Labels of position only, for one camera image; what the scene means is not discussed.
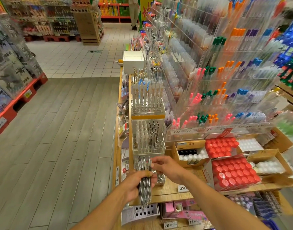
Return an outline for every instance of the red round lid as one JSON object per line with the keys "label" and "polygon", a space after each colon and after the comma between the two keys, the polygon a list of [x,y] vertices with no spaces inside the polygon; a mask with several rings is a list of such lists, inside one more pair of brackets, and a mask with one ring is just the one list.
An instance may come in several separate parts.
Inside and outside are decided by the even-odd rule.
{"label": "red round lid", "polygon": [[227,152],[227,150],[226,150],[226,147],[221,147],[221,151],[223,152],[223,153],[226,153]]}
{"label": "red round lid", "polygon": [[239,166],[240,166],[240,169],[242,169],[242,170],[245,170],[245,168],[246,168],[245,165],[242,163],[240,163]]}
{"label": "red round lid", "polygon": [[243,174],[243,172],[241,170],[237,170],[237,174],[238,174],[239,177],[243,177],[244,176],[244,174]]}
{"label": "red round lid", "polygon": [[213,162],[211,162],[211,164],[212,164],[213,167],[219,165],[219,163],[217,161],[213,161]]}
{"label": "red round lid", "polygon": [[248,179],[246,177],[242,177],[241,180],[243,181],[244,184],[249,184]]}
{"label": "red round lid", "polygon": [[231,171],[231,174],[232,174],[232,178],[237,178],[238,177],[238,174],[236,171]]}
{"label": "red round lid", "polygon": [[222,169],[223,169],[223,171],[228,171],[228,167],[226,166],[226,165],[222,165]]}
{"label": "red round lid", "polygon": [[230,186],[232,186],[232,185],[236,185],[236,181],[235,181],[235,179],[230,178],[228,181],[229,181]]}
{"label": "red round lid", "polygon": [[247,163],[248,162],[244,157],[241,157],[240,160],[242,161],[242,163]]}
{"label": "red round lid", "polygon": [[250,176],[250,172],[248,170],[242,170],[244,176]]}
{"label": "red round lid", "polygon": [[261,182],[261,178],[257,175],[253,175],[253,178],[255,179],[255,182],[254,183],[259,183]]}
{"label": "red round lid", "polygon": [[255,183],[255,179],[252,176],[248,176],[248,181],[250,183]]}
{"label": "red round lid", "polygon": [[252,166],[251,166],[250,163],[247,163],[247,162],[246,162],[244,165],[245,165],[245,168],[246,168],[246,169],[251,169],[251,168],[252,168]]}
{"label": "red round lid", "polygon": [[216,150],[214,148],[209,149],[209,154],[214,154]]}
{"label": "red round lid", "polygon": [[228,169],[229,169],[229,171],[233,171],[235,168],[232,165],[228,165]]}
{"label": "red round lid", "polygon": [[217,175],[217,178],[218,178],[219,180],[225,179],[225,174],[224,174],[224,173],[219,173],[219,174]]}
{"label": "red round lid", "polygon": [[235,178],[236,185],[241,185],[243,183],[241,178]]}
{"label": "red round lid", "polygon": [[216,153],[220,153],[221,152],[221,148],[217,147],[216,148]]}
{"label": "red round lid", "polygon": [[232,177],[232,174],[229,171],[226,171],[224,174],[225,174],[226,178],[231,178]]}
{"label": "red round lid", "polygon": [[223,179],[222,181],[219,182],[219,185],[221,187],[227,187],[229,185],[228,181]]}
{"label": "red round lid", "polygon": [[212,143],[207,143],[206,146],[205,146],[206,149],[211,149],[213,148],[213,145]]}
{"label": "red round lid", "polygon": [[228,142],[228,146],[232,147],[232,148],[236,148],[235,147],[235,144],[234,144],[234,141],[229,141]]}
{"label": "red round lid", "polygon": [[225,165],[225,160],[218,160],[219,165]]}
{"label": "red round lid", "polygon": [[238,164],[234,164],[235,170],[240,170],[240,166]]}
{"label": "red round lid", "polygon": [[249,172],[250,172],[250,174],[253,176],[253,175],[256,175],[256,171],[255,170],[253,170],[253,169],[249,169],[248,170]]}
{"label": "red round lid", "polygon": [[223,171],[221,166],[217,166],[213,169],[213,171],[217,174],[217,173],[221,173]]}

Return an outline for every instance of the person's left hand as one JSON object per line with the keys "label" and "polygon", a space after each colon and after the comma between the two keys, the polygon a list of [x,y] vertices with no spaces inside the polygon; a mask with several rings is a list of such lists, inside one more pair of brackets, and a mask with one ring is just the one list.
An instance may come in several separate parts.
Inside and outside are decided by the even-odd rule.
{"label": "person's left hand", "polygon": [[125,192],[126,203],[134,200],[139,195],[139,190],[137,186],[139,182],[144,177],[151,177],[152,188],[155,186],[157,181],[157,175],[148,170],[132,171],[126,176],[123,182],[119,185],[121,189]]}

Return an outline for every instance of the forearm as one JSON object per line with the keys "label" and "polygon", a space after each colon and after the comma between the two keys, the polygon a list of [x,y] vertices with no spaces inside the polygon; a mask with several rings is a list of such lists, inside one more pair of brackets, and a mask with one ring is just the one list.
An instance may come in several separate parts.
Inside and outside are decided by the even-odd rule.
{"label": "forearm", "polygon": [[112,229],[126,204],[124,197],[124,191],[121,186],[118,186],[71,230]]}
{"label": "forearm", "polygon": [[212,189],[191,172],[183,175],[183,184],[210,222],[222,229],[268,229],[244,208]]}

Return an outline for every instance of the person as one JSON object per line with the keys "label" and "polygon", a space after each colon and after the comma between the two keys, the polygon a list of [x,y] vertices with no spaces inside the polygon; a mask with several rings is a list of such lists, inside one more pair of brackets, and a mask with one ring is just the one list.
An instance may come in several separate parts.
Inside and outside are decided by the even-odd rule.
{"label": "person", "polygon": [[128,5],[129,5],[131,27],[132,27],[132,30],[136,31],[137,30],[136,23],[138,20],[138,12],[139,12],[138,0],[128,0]]}
{"label": "person", "polygon": [[[269,230],[243,207],[212,189],[171,157],[154,157],[151,167],[163,173],[172,182],[184,185],[216,229]],[[97,208],[71,230],[112,229],[124,205],[137,198],[139,193],[137,185],[141,178],[150,176],[152,176],[152,187],[154,187],[157,178],[150,171],[138,171],[128,175]]]}

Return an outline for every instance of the white box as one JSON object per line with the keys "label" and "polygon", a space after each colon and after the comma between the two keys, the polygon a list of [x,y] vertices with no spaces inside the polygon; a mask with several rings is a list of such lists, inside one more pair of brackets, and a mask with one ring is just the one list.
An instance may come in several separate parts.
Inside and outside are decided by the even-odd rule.
{"label": "white box", "polygon": [[145,61],[142,51],[124,51],[123,70],[125,74],[133,74],[133,69],[143,69]]}

